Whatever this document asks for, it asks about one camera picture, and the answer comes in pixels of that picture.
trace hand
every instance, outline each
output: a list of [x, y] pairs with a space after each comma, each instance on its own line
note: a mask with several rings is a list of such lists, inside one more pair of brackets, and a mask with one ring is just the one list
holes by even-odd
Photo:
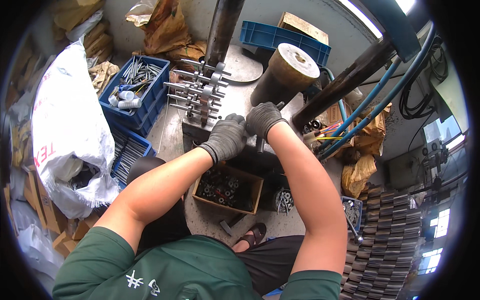
[[267, 139], [270, 128], [281, 121], [288, 123], [272, 102], [260, 103], [247, 115], [249, 130], [263, 139]]
[[247, 137], [245, 127], [247, 122], [243, 116], [228, 115], [225, 120], [218, 121], [210, 133], [208, 141], [199, 147], [205, 149], [216, 165], [222, 160], [237, 156], [245, 147]]

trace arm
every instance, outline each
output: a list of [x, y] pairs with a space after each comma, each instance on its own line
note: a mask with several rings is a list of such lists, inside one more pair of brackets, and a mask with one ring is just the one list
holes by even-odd
[[163, 216], [213, 164], [235, 157], [245, 146], [245, 120], [231, 114], [218, 121], [207, 142], [132, 181], [95, 226], [108, 228], [137, 252], [145, 226]]
[[247, 122], [275, 151], [305, 224], [305, 238], [292, 273], [329, 270], [342, 274], [347, 252], [347, 221], [340, 197], [322, 164], [295, 135], [273, 103], [254, 107]]
[[136, 252], [144, 227], [171, 209], [212, 165], [208, 152], [195, 148], [141, 175], [118, 195], [95, 226], [116, 232]]

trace blue hose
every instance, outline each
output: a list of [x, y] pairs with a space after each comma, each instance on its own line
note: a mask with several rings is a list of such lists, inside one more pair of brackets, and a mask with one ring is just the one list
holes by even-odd
[[[330, 81], [333, 81], [335, 79], [335, 77], [333, 76], [333, 73], [332, 71], [330, 71], [329, 68], [326, 68], [326, 67], [321, 67], [320, 70], [323, 70], [325, 72], [327, 72], [328, 74], [328, 77], [330, 77]], [[340, 109], [340, 115], [342, 116], [342, 121], [345, 123], [345, 121], [347, 120], [347, 113], [345, 112], [345, 106], [343, 104], [343, 100], [340, 99], [338, 101], [338, 107]]]
[[[367, 106], [372, 102], [372, 100], [377, 97], [378, 93], [384, 88], [385, 84], [390, 80], [390, 77], [392, 77], [393, 73], [396, 71], [398, 66], [402, 60], [400, 57], [396, 57], [395, 61], [392, 63], [390, 68], [388, 68], [387, 72], [382, 76], [380, 81], [377, 83], [377, 85], [373, 88], [373, 90], [368, 94], [368, 96], [363, 100], [363, 102], [357, 107], [357, 109], [350, 115], [350, 117], [343, 122], [343, 124], [332, 134], [332, 136], [339, 136], [343, 133], [343, 130], [345, 128], [348, 128], [348, 126], [367, 108]], [[332, 140], [326, 140], [321, 146], [320, 150], [325, 149]]]
[[373, 111], [365, 117], [357, 126], [355, 126], [352, 131], [345, 134], [341, 140], [333, 144], [330, 148], [328, 148], [321, 156], [321, 160], [329, 157], [333, 154], [337, 149], [339, 149], [347, 140], [351, 139], [355, 134], [357, 134], [360, 130], [362, 130], [365, 126], [367, 126], [378, 114], [380, 114], [383, 109], [392, 101], [392, 99], [400, 92], [400, 90], [405, 86], [405, 84], [410, 80], [413, 74], [417, 71], [420, 67], [423, 59], [427, 55], [430, 47], [432, 46], [433, 39], [435, 38], [435, 28], [434, 24], [430, 27], [430, 31], [428, 32], [427, 39], [420, 50], [420, 53], [417, 55], [415, 60], [413, 61], [412, 65], [408, 68], [405, 75], [403, 75], [402, 79], [394, 86], [394, 88], [388, 93], [388, 95], [373, 109]]

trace green t-shirt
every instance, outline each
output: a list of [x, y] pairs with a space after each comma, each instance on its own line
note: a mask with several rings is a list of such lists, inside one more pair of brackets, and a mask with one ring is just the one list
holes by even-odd
[[[341, 275], [290, 275], [281, 300], [338, 299]], [[243, 262], [214, 239], [192, 235], [135, 257], [121, 236], [94, 227], [57, 273], [54, 299], [260, 300]]]

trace sandal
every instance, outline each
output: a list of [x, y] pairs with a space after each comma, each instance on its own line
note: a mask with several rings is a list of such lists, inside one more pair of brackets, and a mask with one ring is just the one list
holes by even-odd
[[250, 245], [247, 250], [260, 244], [260, 242], [264, 239], [265, 234], [267, 233], [267, 226], [264, 223], [257, 223], [253, 225], [249, 230], [247, 230], [247, 232], [249, 231], [252, 231], [253, 235], [246, 234], [237, 241], [238, 243], [241, 240], [246, 240]]

